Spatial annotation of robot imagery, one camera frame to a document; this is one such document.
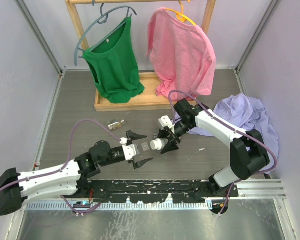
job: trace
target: crumpled cloth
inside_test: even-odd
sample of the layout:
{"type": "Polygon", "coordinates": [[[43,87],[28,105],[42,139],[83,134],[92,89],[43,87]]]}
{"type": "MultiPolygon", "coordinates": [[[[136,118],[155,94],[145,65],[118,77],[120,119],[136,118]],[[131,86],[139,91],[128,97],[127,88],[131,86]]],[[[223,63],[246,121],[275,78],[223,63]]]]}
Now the crumpled cloth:
{"type": "MultiPolygon", "coordinates": [[[[227,122],[251,131],[258,130],[263,138],[264,144],[267,145],[278,158],[279,155],[279,137],[271,124],[270,118],[266,113],[263,103],[254,97],[245,96],[243,93],[237,96],[231,96],[221,100],[215,106],[213,112],[227,122]]],[[[188,134],[213,136],[208,131],[195,127],[188,134]]],[[[262,170],[267,170],[274,165],[273,157],[269,155],[270,164],[262,170]]]]}

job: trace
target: robotic arm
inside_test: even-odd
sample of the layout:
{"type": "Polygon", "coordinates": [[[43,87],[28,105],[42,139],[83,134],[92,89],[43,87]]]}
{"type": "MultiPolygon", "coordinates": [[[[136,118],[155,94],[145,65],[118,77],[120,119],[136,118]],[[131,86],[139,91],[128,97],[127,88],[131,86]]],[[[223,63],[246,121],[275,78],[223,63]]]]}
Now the robotic arm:
{"type": "Polygon", "coordinates": [[[186,99],[178,101],[174,109],[180,115],[181,120],[173,124],[168,116],[159,119],[158,138],[151,141],[150,145],[153,150],[161,150],[161,154],[165,154],[178,150],[178,144],[181,143],[180,137],[195,127],[213,134],[230,149],[230,164],[209,178],[210,190],[217,193],[233,182],[248,179],[267,166],[270,160],[266,149],[237,133],[237,131],[246,133],[264,143],[259,131],[255,129],[246,131],[225,120],[222,124],[214,119],[218,116],[212,110],[207,106],[205,108],[212,117],[199,105],[192,106],[186,99]]]}
{"type": "Polygon", "coordinates": [[[0,191],[0,216],[11,214],[33,201],[88,192],[90,189],[88,178],[101,173],[99,166],[128,161],[134,169],[141,168],[152,158],[135,162],[134,157],[140,152],[133,141],[146,137],[127,131],[126,138],[120,139],[122,146],[114,148],[111,148],[106,141],[98,141],[88,152],[69,161],[64,169],[62,169],[63,164],[39,171],[20,173],[17,173],[16,168],[8,169],[0,177],[0,189],[14,181],[28,180],[0,191]],[[39,175],[46,176],[29,180],[39,175]]]}

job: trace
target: pink t-shirt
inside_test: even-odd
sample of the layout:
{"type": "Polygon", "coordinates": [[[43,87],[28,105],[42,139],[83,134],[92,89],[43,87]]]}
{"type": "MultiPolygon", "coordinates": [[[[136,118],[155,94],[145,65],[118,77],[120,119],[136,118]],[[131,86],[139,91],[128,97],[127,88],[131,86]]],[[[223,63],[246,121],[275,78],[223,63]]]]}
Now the pink t-shirt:
{"type": "MultiPolygon", "coordinates": [[[[194,97],[210,95],[214,82],[216,55],[207,35],[198,25],[173,18],[164,7],[157,9],[148,25],[148,52],[161,80],[156,95],[168,98],[171,90],[194,97]]],[[[173,101],[185,96],[174,92],[173,101]]]]}

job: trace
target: clothing rack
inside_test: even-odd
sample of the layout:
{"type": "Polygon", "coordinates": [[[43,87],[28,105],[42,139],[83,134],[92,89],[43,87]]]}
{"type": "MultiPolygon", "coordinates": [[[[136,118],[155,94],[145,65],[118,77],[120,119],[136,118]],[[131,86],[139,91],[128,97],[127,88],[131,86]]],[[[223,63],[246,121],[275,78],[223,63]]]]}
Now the clothing rack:
{"type": "MultiPolygon", "coordinates": [[[[146,3],[146,2],[172,2],[177,0],[95,0],[95,4],[110,4],[110,3],[146,3]]],[[[91,4],[93,0],[65,0],[67,9],[69,11],[74,29],[78,38],[80,39],[85,30],[81,23],[81,19],[76,5],[91,4]]],[[[214,12],[216,0],[207,0],[203,21],[201,24],[202,30],[205,34],[208,33],[212,14],[214,12]]],[[[85,37],[81,42],[83,50],[89,48],[87,38],[85,37]]],[[[107,99],[101,97],[96,91],[94,107],[99,112],[106,111],[133,111],[133,110],[155,110],[155,109],[169,109],[170,104],[163,96],[156,96],[155,89],[161,83],[158,76],[154,72],[147,72],[140,74],[140,82],[144,85],[144,93],[133,97],[128,103],[113,104],[107,99]]]]}

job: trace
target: green tank top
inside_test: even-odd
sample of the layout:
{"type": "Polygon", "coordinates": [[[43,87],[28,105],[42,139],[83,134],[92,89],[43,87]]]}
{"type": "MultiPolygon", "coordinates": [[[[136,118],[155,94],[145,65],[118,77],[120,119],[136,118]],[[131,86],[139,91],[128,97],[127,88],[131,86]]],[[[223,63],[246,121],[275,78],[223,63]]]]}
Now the green tank top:
{"type": "Polygon", "coordinates": [[[131,17],[94,50],[82,57],[91,70],[99,94],[113,104],[124,104],[145,90],[131,42],[131,17]]]}

